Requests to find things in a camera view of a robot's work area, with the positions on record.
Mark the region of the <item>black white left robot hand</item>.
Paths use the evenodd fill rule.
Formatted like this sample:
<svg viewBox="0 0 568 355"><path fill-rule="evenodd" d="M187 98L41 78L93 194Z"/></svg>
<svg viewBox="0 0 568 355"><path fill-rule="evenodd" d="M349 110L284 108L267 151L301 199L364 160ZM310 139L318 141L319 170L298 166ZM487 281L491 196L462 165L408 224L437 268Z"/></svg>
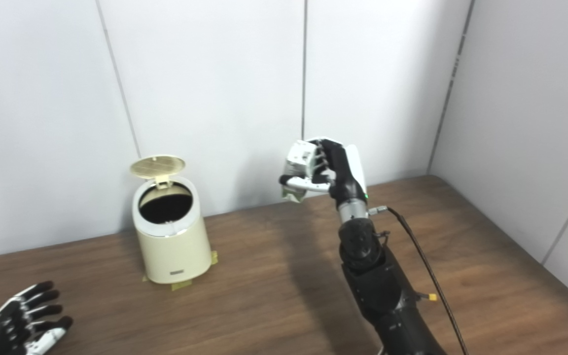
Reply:
<svg viewBox="0 0 568 355"><path fill-rule="evenodd" d="M0 355L46 355L74 321L55 301L60 292L52 281L34 284L0 306Z"/></svg>

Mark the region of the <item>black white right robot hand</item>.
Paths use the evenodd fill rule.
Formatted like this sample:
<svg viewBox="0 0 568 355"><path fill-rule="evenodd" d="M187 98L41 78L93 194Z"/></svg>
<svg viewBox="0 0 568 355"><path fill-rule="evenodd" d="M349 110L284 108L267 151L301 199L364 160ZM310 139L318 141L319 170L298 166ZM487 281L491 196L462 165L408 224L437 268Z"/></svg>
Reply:
<svg viewBox="0 0 568 355"><path fill-rule="evenodd" d="M282 199L298 204L308 191L328 193L337 206L349 200L366 203L368 198L356 146L328 137L297 140L278 182Z"/></svg>

